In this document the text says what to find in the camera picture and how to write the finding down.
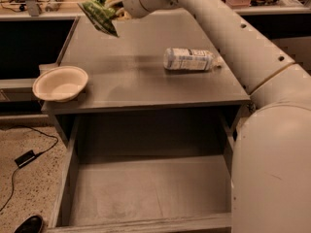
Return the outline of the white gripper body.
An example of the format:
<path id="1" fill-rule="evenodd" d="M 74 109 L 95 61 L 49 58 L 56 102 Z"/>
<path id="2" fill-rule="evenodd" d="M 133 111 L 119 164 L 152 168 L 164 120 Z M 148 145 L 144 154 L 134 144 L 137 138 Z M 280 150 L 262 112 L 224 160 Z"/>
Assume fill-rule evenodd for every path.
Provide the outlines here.
<path id="1" fill-rule="evenodd" d="M 143 16 L 143 7 L 139 0 L 121 0 L 125 10 L 135 18 Z"/>

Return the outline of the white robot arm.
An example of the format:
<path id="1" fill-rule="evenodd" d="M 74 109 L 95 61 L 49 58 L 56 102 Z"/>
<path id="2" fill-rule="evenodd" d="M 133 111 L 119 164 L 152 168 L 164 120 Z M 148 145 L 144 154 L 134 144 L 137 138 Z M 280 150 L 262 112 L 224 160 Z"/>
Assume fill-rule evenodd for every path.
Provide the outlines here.
<path id="1" fill-rule="evenodd" d="M 232 233 L 311 233 L 311 77 L 221 0 L 121 0 L 133 17 L 186 9 L 256 105 L 231 171 Z"/>

